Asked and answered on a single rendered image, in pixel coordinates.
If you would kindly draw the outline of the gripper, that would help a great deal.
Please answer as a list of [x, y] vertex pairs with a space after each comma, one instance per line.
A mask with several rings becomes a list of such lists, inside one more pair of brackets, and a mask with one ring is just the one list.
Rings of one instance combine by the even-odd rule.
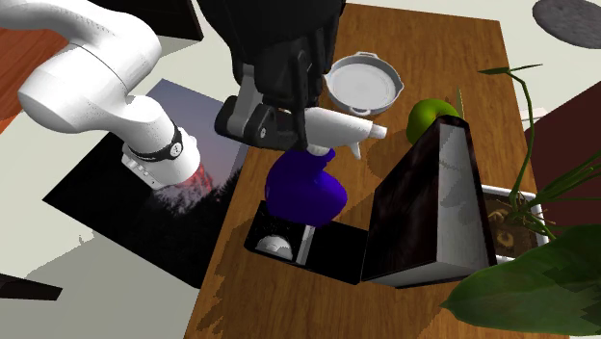
[[[257, 148], [306, 150], [305, 109], [318, 104], [322, 75], [331, 65], [338, 18], [346, 0], [197, 0], [202, 14], [230, 49], [232, 73], [241, 84], [216, 119], [215, 131]], [[292, 48], [293, 101], [264, 103], [252, 65], [264, 49], [321, 31], [323, 47]]]

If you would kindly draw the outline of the purple spray bottle white head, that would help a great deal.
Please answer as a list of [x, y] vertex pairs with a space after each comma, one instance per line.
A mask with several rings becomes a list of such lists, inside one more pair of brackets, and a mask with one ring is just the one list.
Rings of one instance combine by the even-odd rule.
[[271, 215], [289, 222], [321, 226], [345, 207], [348, 196], [340, 182], [325, 171], [334, 149], [347, 146], [361, 158], [359, 143], [383, 139], [387, 128], [372, 121], [319, 107], [305, 110], [307, 147], [285, 151], [271, 167], [265, 200]]

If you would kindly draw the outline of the white round pan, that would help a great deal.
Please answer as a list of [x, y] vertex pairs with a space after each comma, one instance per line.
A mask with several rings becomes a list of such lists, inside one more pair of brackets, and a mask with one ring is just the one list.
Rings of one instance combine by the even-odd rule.
[[358, 117], [385, 112], [405, 88], [391, 64], [376, 53], [364, 51], [336, 61], [324, 80], [331, 101]]

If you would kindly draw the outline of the green apple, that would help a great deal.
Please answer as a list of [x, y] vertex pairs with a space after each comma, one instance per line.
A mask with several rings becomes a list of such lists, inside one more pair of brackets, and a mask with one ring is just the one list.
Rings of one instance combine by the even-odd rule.
[[411, 109], [405, 130], [407, 140], [415, 144], [423, 133], [442, 116], [463, 117], [463, 112], [441, 99], [423, 99]]

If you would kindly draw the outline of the black open box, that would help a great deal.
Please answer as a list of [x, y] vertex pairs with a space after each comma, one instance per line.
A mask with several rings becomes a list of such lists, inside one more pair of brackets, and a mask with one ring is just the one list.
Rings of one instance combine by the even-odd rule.
[[300, 269], [356, 285], [361, 280], [368, 232], [341, 222], [321, 227], [269, 214], [262, 201], [244, 247]]

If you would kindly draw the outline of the dark brown book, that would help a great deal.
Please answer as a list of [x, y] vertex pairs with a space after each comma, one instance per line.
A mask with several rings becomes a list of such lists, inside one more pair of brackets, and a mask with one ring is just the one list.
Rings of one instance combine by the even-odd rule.
[[375, 190], [361, 278], [409, 288], [496, 263], [469, 124], [439, 117]]

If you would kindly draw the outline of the mountain landscape rug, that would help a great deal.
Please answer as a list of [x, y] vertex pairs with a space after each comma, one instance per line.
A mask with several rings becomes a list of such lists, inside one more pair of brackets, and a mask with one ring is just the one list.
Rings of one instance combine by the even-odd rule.
[[122, 163], [122, 140], [107, 134], [43, 200], [200, 288], [248, 148], [215, 132], [219, 100], [168, 80], [159, 81], [148, 95], [196, 138], [196, 174], [185, 183], [153, 190]]

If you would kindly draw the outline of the wooden table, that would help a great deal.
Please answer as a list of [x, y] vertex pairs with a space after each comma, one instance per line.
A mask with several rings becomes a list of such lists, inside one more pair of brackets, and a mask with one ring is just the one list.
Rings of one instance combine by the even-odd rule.
[[[446, 15], [428, 0], [349, 0], [340, 20], [335, 57], [358, 51], [378, 54], [399, 72], [405, 89], [376, 121], [385, 139], [361, 144], [354, 157], [336, 151], [329, 172], [346, 187], [340, 221], [366, 228], [373, 192], [408, 151], [408, 113], [427, 97], [461, 97], [471, 128], [481, 180], [507, 187], [517, 175], [527, 191], [533, 171], [522, 165], [527, 146], [514, 85], [488, 74], [508, 64], [501, 25], [477, 15]], [[442, 302], [452, 285], [394, 289], [350, 285], [246, 250], [244, 240], [263, 196], [270, 150], [248, 152], [184, 339], [567, 339], [458, 321]]]

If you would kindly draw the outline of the dark red furniture piece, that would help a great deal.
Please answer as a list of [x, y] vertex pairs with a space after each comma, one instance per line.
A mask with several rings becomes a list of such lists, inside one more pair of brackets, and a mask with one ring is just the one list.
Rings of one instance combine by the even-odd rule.
[[[601, 150], [601, 81], [539, 119], [525, 137], [535, 137], [531, 166], [541, 190]], [[559, 226], [601, 223], [601, 176], [568, 192], [566, 201], [543, 206]]]

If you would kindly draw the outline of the grey round rug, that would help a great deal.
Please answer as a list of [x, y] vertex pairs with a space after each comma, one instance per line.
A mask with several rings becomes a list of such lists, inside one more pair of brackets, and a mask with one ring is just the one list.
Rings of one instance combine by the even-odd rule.
[[536, 24], [552, 37], [587, 49], [601, 49], [601, 5], [589, 0], [537, 0]]

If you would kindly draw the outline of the green plant in white planter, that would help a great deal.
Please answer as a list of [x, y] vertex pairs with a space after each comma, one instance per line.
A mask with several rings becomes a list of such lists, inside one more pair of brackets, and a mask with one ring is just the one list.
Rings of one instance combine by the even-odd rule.
[[527, 200], [518, 183], [501, 219], [548, 238], [508, 262], [464, 278], [442, 302], [472, 326], [568, 336], [601, 335], [601, 223], [558, 225], [533, 206], [567, 201], [601, 177], [601, 148]]

